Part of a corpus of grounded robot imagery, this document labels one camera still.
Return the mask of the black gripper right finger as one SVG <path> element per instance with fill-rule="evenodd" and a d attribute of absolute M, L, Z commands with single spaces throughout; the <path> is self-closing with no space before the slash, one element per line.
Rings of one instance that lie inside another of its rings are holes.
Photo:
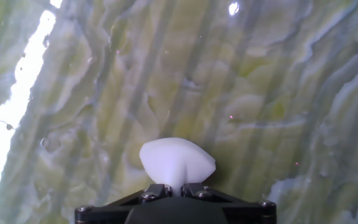
<path fill-rule="evenodd" d="M 246 202 L 199 183 L 185 184 L 181 190 L 184 197 L 217 205 L 228 223 L 276 224 L 274 202 Z"/>

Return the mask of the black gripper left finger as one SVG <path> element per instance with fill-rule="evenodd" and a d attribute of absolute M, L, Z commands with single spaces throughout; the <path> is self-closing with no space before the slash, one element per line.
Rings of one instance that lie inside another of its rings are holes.
<path fill-rule="evenodd" d="M 79 206 L 75 209 L 75 224 L 124 224 L 133 208 L 171 195 L 171 187 L 150 184 L 145 190 L 137 191 L 102 207 Z"/>

